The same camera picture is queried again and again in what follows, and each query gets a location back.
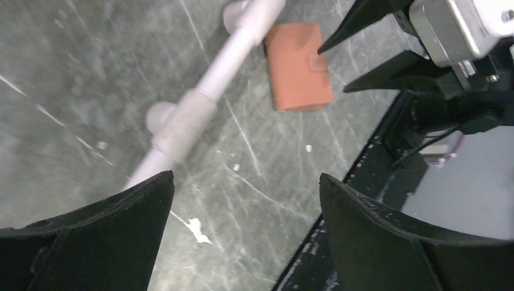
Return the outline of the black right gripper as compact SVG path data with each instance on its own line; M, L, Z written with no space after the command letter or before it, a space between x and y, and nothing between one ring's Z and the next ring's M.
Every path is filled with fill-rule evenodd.
M420 132L485 132L513 125L513 36L481 59L438 67L406 50L353 80L345 93L403 90L411 98L410 125Z

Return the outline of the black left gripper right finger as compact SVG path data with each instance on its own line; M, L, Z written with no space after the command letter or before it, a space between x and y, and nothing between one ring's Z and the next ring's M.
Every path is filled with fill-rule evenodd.
M324 173L322 215L344 290L512 290L513 242L456 232Z

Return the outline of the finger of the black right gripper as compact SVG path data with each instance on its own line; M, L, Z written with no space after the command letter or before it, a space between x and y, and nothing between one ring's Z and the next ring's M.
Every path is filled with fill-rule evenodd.
M361 30L393 15L403 32L413 36L414 28L409 17L413 0L356 0L336 31L318 48L322 54L349 39Z

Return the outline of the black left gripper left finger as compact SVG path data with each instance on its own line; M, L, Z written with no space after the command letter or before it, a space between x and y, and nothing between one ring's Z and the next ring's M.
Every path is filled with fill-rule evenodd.
M1 230L2 290L146 290L174 195L161 172L121 193Z

